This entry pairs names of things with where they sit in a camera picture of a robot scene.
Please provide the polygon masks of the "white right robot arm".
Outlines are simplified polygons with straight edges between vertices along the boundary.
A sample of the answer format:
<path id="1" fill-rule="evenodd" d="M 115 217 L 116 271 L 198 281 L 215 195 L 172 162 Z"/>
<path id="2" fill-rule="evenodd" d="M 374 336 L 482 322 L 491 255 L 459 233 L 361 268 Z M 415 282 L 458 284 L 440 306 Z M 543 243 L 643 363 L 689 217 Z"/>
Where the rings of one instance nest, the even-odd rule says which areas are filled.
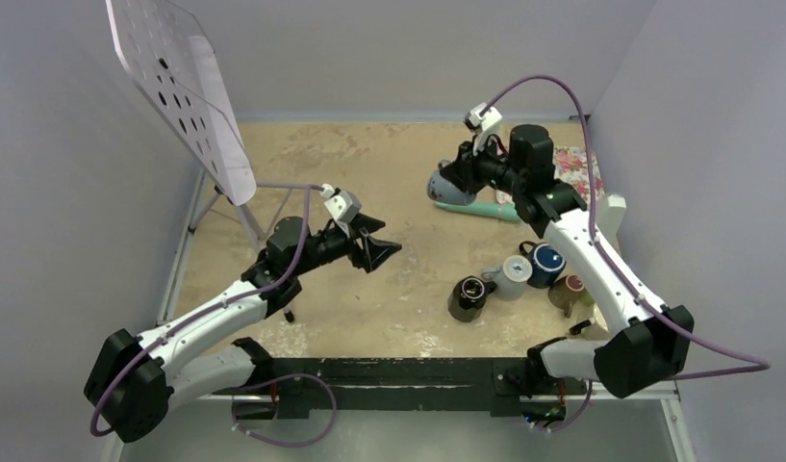
<path id="1" fill-rule="evenodd" d="M 695 325 L 684 306 L 670 307 L 633 275 L 598 227 L 585 201 L 555 175 L 554 143 L 539 125 L 510 132 L 505 153 L 476 136 L 439 165 L 427 194 L 465 204 L 485 187 L 512 196 L 520 219 L 572 265 L 596 302 L 611 337 L 606 342 L 554 338 L 527 351 L 524 380 L 546 392 L 562 378 L 593 380 L 626 398 L 683 371 Z"/>

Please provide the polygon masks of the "light grey mug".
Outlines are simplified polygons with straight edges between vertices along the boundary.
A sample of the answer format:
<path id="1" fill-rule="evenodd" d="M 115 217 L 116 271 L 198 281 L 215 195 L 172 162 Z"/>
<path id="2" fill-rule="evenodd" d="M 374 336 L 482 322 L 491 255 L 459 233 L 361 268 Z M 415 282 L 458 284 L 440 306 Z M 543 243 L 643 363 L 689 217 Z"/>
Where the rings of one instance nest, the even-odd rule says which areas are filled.
<path id="1" fill-rule="evenodd" d="M 485 268 L 480 277 L 490 286 L 493 294 L 502 301 L 516 301 L 524 295 L 527 281 L 533 275 L 530 262 L 521 255 L 507 257 L 498 267 Z"/>

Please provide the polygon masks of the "black mug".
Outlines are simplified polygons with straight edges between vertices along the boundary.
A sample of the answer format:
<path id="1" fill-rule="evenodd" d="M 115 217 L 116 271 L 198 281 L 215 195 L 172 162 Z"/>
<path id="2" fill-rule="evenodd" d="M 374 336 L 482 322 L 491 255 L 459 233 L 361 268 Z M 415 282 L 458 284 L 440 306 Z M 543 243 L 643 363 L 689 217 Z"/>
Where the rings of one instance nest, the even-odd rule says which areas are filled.
<path id="1" fill-rule="evenodd" d="M 493 281 L 470 275 L 456 283 L 448 301 L 447 311 L 459 322 L 469 323 L 479 318 L 486 301 L 497 288 Z"/>

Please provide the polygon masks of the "grey mug with lettering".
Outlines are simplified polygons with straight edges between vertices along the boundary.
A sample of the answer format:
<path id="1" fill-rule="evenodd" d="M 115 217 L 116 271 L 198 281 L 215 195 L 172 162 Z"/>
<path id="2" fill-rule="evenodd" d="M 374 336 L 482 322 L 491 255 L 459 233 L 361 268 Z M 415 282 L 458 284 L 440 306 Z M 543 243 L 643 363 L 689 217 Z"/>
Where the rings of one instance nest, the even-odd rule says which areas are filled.
<path id="1" fill-rule="evenodd" d="M 430 175 L 426 185 L 427 196 L 434 202 L 467 206 L 476 200 L 475 193 L 464 192 L 447 179 L 443 178 L 438 169 Z"/>

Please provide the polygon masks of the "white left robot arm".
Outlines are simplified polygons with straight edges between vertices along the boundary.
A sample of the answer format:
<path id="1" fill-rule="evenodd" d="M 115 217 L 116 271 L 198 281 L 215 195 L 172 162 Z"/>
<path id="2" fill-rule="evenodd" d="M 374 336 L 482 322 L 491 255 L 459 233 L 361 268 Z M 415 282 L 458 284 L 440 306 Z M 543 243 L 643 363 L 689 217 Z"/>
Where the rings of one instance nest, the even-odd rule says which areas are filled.
<path id="1" fill-rule="evenodd" d="M 253 265 L 221 294 L 184 316 L 134 335 L 121 328 L 100 348 L 84 388 L 89 432 L 133 443 L 185 402 L 224 390 L 271 392 L 284 376 L 255 340 L 240 338 L 216 356 L 208 349 L 287 308 L 301 275 L 340 259 L 371 273 L 402 248 L 375 238 L 385 222 L 357 214 L 311 232 L 306 217 L 275 224 Z"/>

